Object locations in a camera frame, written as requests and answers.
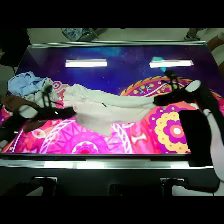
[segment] person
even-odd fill
[[[220,32],[217,36],[213,37],[210,41],[208,41],[207,45],[210,51],[213,51],[217,47],[224,44],[224,32]],[[219,69],[221,74],[224,77],[224,61],[219,65]]]
[[[201,38],[197,36],[197,33],[204,29],[206,28],[189,28],[184,40],[200,40]]]

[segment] blue cloth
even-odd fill
[[[8,90],[15,96],[26,96],[42,89],[47,78],[36,77],[33,72],[21,73],[8,81]]]

